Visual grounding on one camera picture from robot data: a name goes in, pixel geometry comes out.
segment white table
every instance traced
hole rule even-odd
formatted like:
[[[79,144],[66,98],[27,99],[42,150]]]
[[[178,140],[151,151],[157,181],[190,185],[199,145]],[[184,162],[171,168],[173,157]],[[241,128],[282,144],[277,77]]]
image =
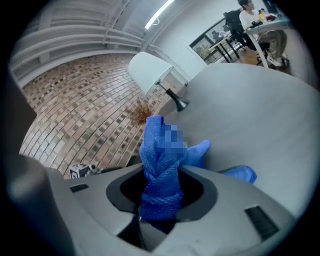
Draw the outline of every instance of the white table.
[[[177,112],[170,100],[159,114],[189,147],[211,141],[204,167],[252,167],[254,185],[298,218],[319,178],[320,93],[273,69],[220,63],[178,94],[190,100],[186,109]]]
[[[217,49],[218,52],[224,57],[224,59],[226,60],[226,62],[230,63],[230,61],[228,60],[228,58],[226,57],[226,55],[230,58],[230,60],[232,61],[232,57],[230,56],[230,54],[228,53],[228,51],[225,49],[225,47],[223,46],[223,43],[226,42],[230,47],[231,49],[233,50],[234,54],[237,56],[237,58],[239,58],[239,55],[237,53],[237,51],[234,49],[234,47],[232,46],[231,42],[229,41],[229,38],[231,36],[231,33],[223,38],[221,41],[217,42],[215,45],[211,46],[208,50],[209,51],[212,51],[214,49]]]
[[[253,36],[254,34],[260,34],[263,32],[268,32],[268,31],[272,31],[272,30],[287,30],[287,29],[293,29],[293,25],[291,23],[291,21],[288,18],[283,18],[283,19],[276,19],[274,21],[268,21],[264,24],[261,24],[259,26],[256,26],[254,28],[250,28],[246,31],[247,35],[249,36],[249,38],[251,39],[253,45],[255,46],[262,64],[265,68],[269,68],[267,60],[265,58],[264,52],[262,51],[258,41],[255,39],[255,37]]]

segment brown tile floor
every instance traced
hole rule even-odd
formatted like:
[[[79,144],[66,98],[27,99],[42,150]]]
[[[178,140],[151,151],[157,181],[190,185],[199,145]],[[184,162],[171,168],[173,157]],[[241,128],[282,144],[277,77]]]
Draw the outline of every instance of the brown tile floor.
[[[156,89],[147,97],[128,73],[133,55],[107,54],[55,67],[27,84],[23,91],[37,113],[20,153],[58,169],[70,178],[69,166],[125,166],[138,155],[143,126],[132,125],[125,111],[145,99],[156,114],[169,97]],[[169,75],[163,85],[178,91]]]

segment table leg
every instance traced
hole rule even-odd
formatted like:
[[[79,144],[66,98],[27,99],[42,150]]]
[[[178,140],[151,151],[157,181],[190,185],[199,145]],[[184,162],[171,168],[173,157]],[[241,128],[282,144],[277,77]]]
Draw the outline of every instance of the table leg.
[[[248,36],[249,36],[249,38],[251,39],[253,45],[255,46],[255,48],[256,48],[256,50],[257,50],[257,52],[258,52],[258,54],[259,54],[259,56],[260,56],[260,58],[261,58],[261,61],[262,61],[263,66],[268,69],[269,66],[268,66],[267,60],[266,60],[266,58],[265,58],[264,52],[262,51],[259,43],[257,42],[257,40],[254,38],[253,35],[248,34]]]
[[[226,39],[226,43],[231,47],[232,51],[234,52],[235,56],[239,59],[239,54],[237,53],[237,51],[235,50],[235,48],[232,46],[232,44],[230,43],[230,41],[228,39]]]
[[[228,51],[226,50],[226,48],[222,45],[222,43],[220,44],[222,50],[224,50],[224,52],[226,53],[226,55],[228,55],[229,59],[232,60],[230,54],[228,53]]]
[[[228,60],[228,58],[225,56],[224,52],[218,47],[215,47],[217,49],[217,51],[224,57],[224,59],[226,60],[226,62],[230,63],[230,61]]]

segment blue towel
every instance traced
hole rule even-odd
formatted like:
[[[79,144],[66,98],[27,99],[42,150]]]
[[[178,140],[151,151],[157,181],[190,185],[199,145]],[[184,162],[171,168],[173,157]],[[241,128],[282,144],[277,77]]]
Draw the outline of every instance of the blue towel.
[[[176,217],[183,206],[184,193],[181,190],[178,167],[189,165],[203,168],[203,155],[210,148],[209,140],[190,147],[183,147],[182,132],[176,125],[165,125],[162,116],[151,116],[146,120],[144,139],[140,148],[140,157],[144,164],[144,176],[147,186],[141,200],[140,215],[147,221],[168,221]],[[225,175],[253,183],[257,176],[245,166],[231,170]]]

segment white lamp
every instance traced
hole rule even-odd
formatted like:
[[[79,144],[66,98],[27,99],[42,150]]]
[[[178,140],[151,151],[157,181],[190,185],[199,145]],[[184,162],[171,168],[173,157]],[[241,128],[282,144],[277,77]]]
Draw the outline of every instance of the white lamp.
[[[128,71],[141,91],[147,95],[157,86],[165,89],[161,82],[173,68],[174,66],[156,56],[139,52],[130,61]],[[189,104],[188,100],[180,98],[171,89],[165,89],[165,91],[174,100],[178,112],[184,110]]]

